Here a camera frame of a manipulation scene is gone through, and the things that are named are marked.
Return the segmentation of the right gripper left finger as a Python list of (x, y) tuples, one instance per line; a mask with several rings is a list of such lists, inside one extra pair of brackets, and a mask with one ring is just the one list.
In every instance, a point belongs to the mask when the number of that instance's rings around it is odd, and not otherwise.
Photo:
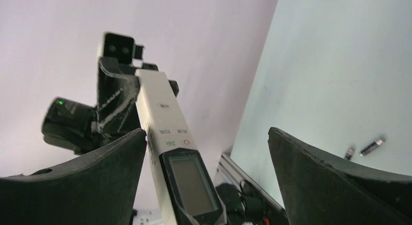
[(70, 161), (0, 180), (3, 225), (128, 225), (146, 151), (136, 129)]

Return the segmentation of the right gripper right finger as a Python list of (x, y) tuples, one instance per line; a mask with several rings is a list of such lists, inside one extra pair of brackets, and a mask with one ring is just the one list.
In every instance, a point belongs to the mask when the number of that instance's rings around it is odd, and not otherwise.
[(410, 176), (344, 160), (279, 128), (268, 136), (289, 224), (411, 224)]

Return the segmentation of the white remote control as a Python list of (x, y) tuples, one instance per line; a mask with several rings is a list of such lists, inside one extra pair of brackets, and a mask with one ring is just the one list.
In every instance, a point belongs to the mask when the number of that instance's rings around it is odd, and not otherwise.
[(139, 69), (137, 111), (166, 225), (225, 225), (226, 208), (163, 72)]

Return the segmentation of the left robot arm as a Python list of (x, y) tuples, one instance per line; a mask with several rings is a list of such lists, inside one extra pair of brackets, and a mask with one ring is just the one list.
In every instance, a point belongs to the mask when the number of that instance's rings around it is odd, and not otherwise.
[(123, 138), (140, 129), (136, 71), (136, 67), (120, 64), (114, 58), (100, 58), (97, 105), (55, 98), (43, 120), (44, 141), (72, 150), (75, 155), (132, 156), (142, 160), (146, 143), (143, 135), (137, 133), (137, 143), (132, 137)]

